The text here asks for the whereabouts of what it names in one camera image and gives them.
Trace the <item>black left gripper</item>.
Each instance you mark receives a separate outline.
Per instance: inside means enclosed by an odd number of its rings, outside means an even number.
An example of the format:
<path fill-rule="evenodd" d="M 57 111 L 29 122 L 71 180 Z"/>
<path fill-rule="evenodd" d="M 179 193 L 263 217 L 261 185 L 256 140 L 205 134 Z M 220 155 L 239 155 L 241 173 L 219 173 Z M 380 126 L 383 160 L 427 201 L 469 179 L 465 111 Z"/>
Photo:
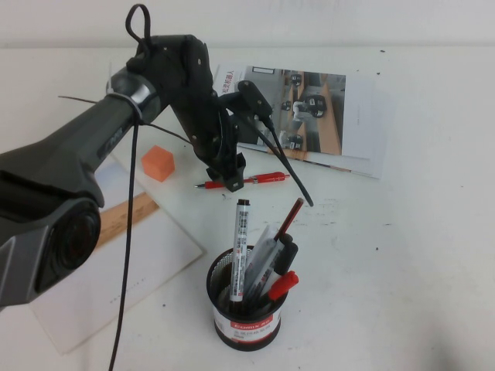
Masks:
<path fill-rule="evenodd" d="M 244 187 L 246 160 L 237 152 L 239 127 L 231 119 L 225 102 L 219 96 L 211 96 L 209 108 L 210 158 L 207 174 L 213 182 L 223 182 L 224 174 L 217 170 L 231 170 L 226 180 L 226 188 L 236 192 Z"/>

